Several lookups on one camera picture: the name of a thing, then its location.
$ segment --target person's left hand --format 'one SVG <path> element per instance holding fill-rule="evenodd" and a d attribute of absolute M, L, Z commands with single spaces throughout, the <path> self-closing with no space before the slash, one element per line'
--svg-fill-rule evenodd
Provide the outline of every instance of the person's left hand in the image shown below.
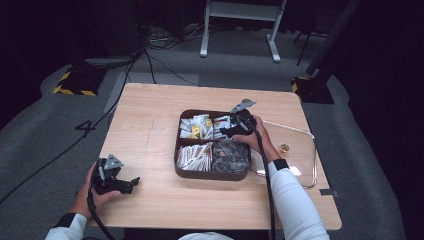
<path fill-rule="evenodd" d="M 84 215 L 87 219 L 91 218 L 91 213 L 88 210 L 87 196 L 88 196 L 88 188 L 90 186 L 91 173 L 93 172 L 95 165 L 96 163 L 94 163 L 91 166 L 90 170 L 88 171 L 87 177 L 85 179 L 85 183 L 82 186 L 82 188 L 78 191 L 75 197 L 74 204 L 72 208 L 69 210 L 69 212 L 79 213 L 81 215 Z M 97 192 L 94 189 L 92 189 L 91 192 L 93 193 L 93 200 L 94 200 L 94 205 L 96 206 L 96 209 L 101 208 L 106 203 L 112 201 L 113 199 L 121 195 L 120 191 L 111 191 L 103 195 L 97 194 Z"/>

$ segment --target gray carpet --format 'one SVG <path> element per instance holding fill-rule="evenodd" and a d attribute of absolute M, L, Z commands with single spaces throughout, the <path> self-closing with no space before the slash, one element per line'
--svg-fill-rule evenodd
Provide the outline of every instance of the gray carpet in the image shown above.
<path fill-rule="evenodd" d="M 119 97 L 122 86 L 126 77 L 125 72 L 121 72 L 116 79 L 115 86 L 113 87 L 112 93 L 110 94 L 109 100 L 106 103 L 104 108 L 104 113 L 109 111 L 113 106 L 115 101 Z M 133 73 L 128 74 L 127 82 L 131 83 L 151 83 L 151 84 L 165 84 L 165 85 L 182 85 L 182 86 L 198 86 L 199 85 L 199 75 L 193 74 L 165 74 L 158 73 L 154 75 L 154 79 L 151 73 Z"/>
<path fill-rule="evenodd" d="M 306 75 L 305 69 L 316 50 L 308 49 L 297 67 L 302 41 L 293 45 L 294 34 L 279 33 L 275 41 L 282 62 L 276 64 L 265 42 L 266 33 L 269 30 L 212 34 L 207 58 L 199 57 L 200 38 L 171 49 L 148 51 L 179 75 L 188 79 L 198 77 L 200 86 L 291 91 L 291 78 Z M 152 63 L 156 76 L 172 74 L 160 62 Z M 75 126 L 100 119 L 125 70 L 109 70 L 96 97 L 52 94 L 67 67 L 46 78 L 41 86 L 42 99 L 0 132 L 1 197 L 81 137 L 83 131 L 75 130 Z M 131 80 L 150 74 L 145 55 L 131 73 Z M 343 227 L 330 232 L 331 238 L 405 239 L 397 199 L 352 117 L 343 86 L 332 77 L 328 87 L 334 105 L 302 106 L 316 137 L 327 178 L 340 195 L 335 201 Z M 111 119 L 112 116 L 106 117 L 79 144 L 0 205 L 0 239 L 44 238 L 69 209 L 86 171 L 99 155 Z M 123 237 L 122 229 L 110 231 L 118 239 Z M 96 227 L 88 227 L 85 234 L 106 239 Z"/>

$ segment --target person's right hand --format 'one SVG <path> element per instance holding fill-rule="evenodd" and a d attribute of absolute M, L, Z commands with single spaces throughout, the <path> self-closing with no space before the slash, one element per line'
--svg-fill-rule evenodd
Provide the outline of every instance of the person's right hand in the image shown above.
<path fill-rule="evenodd" d="M 256 120 L 256 130 L 259 132 L 262 138 L 262 146 L 264 147 L 265 156 L 268 162 L 272 162 L 275 159 L 279 159 L 280 155 L 272 145 L 271 139 L 269 138 L 268 131 L 266 130 L 262 119 L 256 115 L 253 115 Z M 246 143 L 251 149 L 260 153 L 258 139 L 255 133 L 250 135 L 234 135 L 232 139 L 236 142 Z"/>

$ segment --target dark background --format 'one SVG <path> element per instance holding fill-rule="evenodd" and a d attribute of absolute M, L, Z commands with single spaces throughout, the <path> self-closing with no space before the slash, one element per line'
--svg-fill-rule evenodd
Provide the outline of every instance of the dark background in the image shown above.
<path fill-rule="evenodd" d="M 170 2 L 179 11 L 166 14 L 174 9 L 168 5 Z M 317 7 L 316 2 L 288 1 L 280 31 L 302 30 L 308 21 L 305 16 Z M 70 25 L 64 28 L 50 3 L 47 0 L 8 0 L 3 3 L 7 7 L 0 10 L 0 129 L 39 99 L 41 82 L 54 70 L 71 63 L 72 57 L 108 54 L 92 29 L 101 33 L 102 20 L 94 21 L 95 25 L 90 26 L 75 1 L 63 0 L 60 2 L 66 9 L 63 17 L 70 20 Z M 183 34 L 184 26 L 189 23 L 203 23 L 203 1 L 139 3 L 144 4 L 145 14 L 149 16 L 146 23 L 151 20 L 163 24 L 176 35 Z M 347 4 L 340 1 L 321 3 L 331 8 Z M 95 12 L 99 7 L 96 4 L 99 3 L 81 1 L 91 19 L 96 19 Z M 350 22 L 320 65 L 320 68 L 330 67 L 332 74 L 345 86 L 352 113 L 398 198 L 404 228 L 410 239 L 422 235 L 424 222 L 423 200 L 418 197 L 423 191 L 421 174 L 424 167 L 420 146 L 424 135 L 424 86 L 420 71 L 423 15 L 423 4 L 360 1 Z M 264 24 L 235 20 L 221 22 L 222 27 L 228 28 L 238 25 L 251 29 L 268 27 Z M 64 40 L 62 31 L 70 33 L 72 41 Z M 122 41 L 111 38 L 112 42 Z M 76 55 L 69 56 L 69 46 L 77 51 Z"/>

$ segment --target white sleeve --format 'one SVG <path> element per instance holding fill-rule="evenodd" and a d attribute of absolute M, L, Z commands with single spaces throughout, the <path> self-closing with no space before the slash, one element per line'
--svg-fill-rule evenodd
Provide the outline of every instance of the white sleeve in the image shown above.
<path fill-rule="evenodd" d="M 55 227 L 50 229 L 46 240 L 81 240 L 87 218 L 78 213 L 65 214 Z"/>
<path fill-rule="evenodd" d="M 178 240 L 234 240 L 216 232 L 190 233 Z"/>
<path fill-rule="evenodd" d="M 274 162 L 268 169 L 285 239 L 330 239 L 314 203 L 290 169 L 277 170 Z"/>

